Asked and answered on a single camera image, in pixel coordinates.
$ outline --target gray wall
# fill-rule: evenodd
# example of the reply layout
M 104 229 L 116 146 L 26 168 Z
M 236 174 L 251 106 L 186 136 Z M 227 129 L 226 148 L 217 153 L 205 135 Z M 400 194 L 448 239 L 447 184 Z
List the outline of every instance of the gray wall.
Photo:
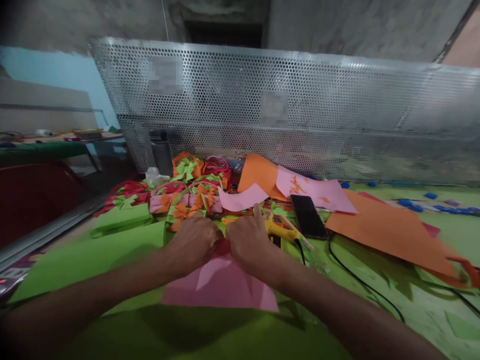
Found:
M 166 41 L 166 27 L 170 41 L 189 42 L 185 21 L 209 21 L 264 24 L 272 49 L 431 62 L 471 0 L 11 2 L 0 45 L 31 50 L 86 55 L 89 36 Z
M 470 0 L 272 0 L 268 47 L 432 62 Z

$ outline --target smartphone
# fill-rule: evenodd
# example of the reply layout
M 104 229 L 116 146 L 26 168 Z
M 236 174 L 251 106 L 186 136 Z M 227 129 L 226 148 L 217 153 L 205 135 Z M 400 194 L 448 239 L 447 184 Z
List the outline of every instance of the smartphone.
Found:
M 298 230 L 306 238 L 328 239 L 329 235 L 310 196 L 290 195 Z

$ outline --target pink paper sheet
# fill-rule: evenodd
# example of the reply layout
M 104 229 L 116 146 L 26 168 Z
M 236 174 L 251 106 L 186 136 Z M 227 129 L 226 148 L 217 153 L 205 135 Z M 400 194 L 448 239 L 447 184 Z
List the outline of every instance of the pink paper sheet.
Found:
M 253 308 L 278 312 L 274 291 L 243 271 L 227 253 L 190 275 L 169 283 L 163 305 L 214 308 Z
M 359 213 L 345 195 L 337 180 L 312 180 L 283 166 L 278 166 L 276 187 L 285 197 L 289 198 L 290 194 L 296 194 L 292 191 L 292 187 L 295 188 L 295 184 L 292 182 L 295 182 L 295 180 L 301 188 L 298 195 L 311 197 L 317 208 L 352 214 Z
M 251 208 L 255 203 L 261 203 L 269 195 L 262 190 L 258 184 L 254 183 L 244 192 L 238 194 L 229 194 L 219 191 L 221 206 L 224 209 L 239 212 Z

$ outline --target gray bottle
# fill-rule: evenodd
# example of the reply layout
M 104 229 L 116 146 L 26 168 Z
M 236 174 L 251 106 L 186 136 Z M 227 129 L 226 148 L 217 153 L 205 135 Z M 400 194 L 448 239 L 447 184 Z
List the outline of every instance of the gray bottle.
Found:
M 172 176 L 174 165 L 170 155 L 170 146 L 165 130 L 150 131 L 151 151 L 160 175 Z

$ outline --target yellow glue gun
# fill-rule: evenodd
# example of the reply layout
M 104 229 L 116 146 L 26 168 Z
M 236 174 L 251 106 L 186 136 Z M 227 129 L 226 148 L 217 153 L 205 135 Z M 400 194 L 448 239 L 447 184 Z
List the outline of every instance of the yellow glue gun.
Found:
M 293 243 L 295 239 L 300 239 L 300 233 L 298 231 L 288 230 L 278 226 L 271 219 L 265 220 L 265 228 L 268 235 L 277 235 L 291 243 Z

